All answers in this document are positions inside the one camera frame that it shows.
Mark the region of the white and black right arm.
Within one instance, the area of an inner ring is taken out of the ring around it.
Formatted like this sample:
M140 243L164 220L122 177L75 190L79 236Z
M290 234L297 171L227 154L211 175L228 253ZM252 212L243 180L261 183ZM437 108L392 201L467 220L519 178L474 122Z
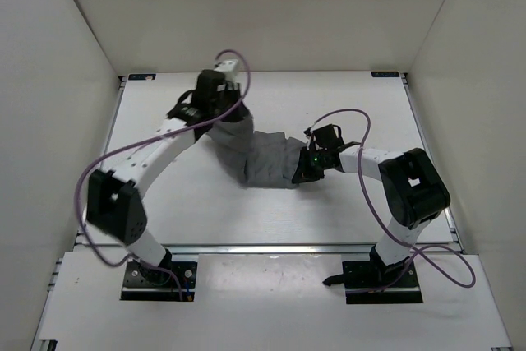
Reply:
M390 210L385 235L370 252L369 278L387 285L409 257L422 231L450 205L450 194L427 153L363 148L344 142L341 127L330 124L304 134L293 183L315 182L334 169L381 182Z

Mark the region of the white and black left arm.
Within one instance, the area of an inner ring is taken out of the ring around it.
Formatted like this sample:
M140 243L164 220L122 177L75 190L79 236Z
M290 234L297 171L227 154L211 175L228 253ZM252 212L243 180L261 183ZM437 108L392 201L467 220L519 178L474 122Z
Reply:
M155 284L172 273L172 255L147 228L143 199L159 175L195 145L218 121L238 110L246 91L237 81L234 61L202 70L194 89L184 92L159 129L144 141L124 147L127 157L109 170L90 165L80 183L87 185L83 226L92 225L122 245Z

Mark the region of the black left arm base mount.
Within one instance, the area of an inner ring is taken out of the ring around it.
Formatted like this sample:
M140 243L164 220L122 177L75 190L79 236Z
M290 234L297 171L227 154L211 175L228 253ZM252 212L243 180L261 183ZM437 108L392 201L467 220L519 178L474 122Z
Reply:
M191 303L195 300L198 260L173 257L169 273L144 267L130 259L122 279L120 299L139 302Z

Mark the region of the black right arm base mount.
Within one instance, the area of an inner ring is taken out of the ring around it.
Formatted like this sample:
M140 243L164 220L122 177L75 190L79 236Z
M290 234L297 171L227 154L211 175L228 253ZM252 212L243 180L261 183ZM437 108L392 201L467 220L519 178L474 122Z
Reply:
M344 286L348 305L420 304L422 290L415 265L408 258L384 266L379 258L342 261L342 272L322 281L325 287Z

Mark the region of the grey pleated skirt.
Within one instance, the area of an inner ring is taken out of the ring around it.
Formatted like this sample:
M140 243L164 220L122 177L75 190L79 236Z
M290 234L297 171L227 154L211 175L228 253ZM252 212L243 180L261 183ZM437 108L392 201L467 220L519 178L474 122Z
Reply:
M207 132L223 170L244 187L294 189L305 144L284 132L260 132L240 105Z

